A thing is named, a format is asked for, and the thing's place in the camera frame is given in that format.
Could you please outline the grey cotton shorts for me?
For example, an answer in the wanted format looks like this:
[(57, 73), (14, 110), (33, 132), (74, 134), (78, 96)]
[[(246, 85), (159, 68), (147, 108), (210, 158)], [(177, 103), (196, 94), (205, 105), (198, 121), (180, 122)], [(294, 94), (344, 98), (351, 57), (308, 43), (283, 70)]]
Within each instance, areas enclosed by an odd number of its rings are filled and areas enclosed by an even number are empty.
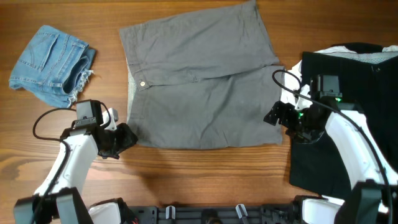
[(264, 122), (280, 68), (255, 1), (119, 31), (128, 69), (127, 124), (143, 146), (218, 149), (280, 144)]

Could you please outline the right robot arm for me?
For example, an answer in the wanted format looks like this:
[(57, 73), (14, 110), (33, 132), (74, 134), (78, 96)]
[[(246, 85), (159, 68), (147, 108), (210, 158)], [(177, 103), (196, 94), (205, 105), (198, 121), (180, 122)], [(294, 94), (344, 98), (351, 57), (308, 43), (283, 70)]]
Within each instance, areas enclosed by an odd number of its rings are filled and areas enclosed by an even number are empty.
[(349, 177), (351, 192), (342, 204), (325, 197), (297, 196), (289, 223), (397, 223), (397, 172), (380, 152), (355, 104), (327, 97), (302, 111), (278, 101), (264, 121), (281, 124), (306, 146), (331, 138)]

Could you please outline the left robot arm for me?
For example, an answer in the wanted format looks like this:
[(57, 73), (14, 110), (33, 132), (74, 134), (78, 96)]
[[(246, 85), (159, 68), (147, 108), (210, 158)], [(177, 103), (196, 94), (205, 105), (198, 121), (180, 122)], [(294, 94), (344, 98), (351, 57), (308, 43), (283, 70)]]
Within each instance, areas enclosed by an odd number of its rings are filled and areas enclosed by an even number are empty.
[(118, 159), (135, 145), (136, 135), (121, 123), (109, 129), (98, 125), (67, 128), (61, 138), (60, 152), (47, 178), (33, 196), (19, 199), (14, 206), (16, 223), (138, 223), (134, 212), (121, 198), (86, 207), (80, 192), (92, 162), (97, 156)]

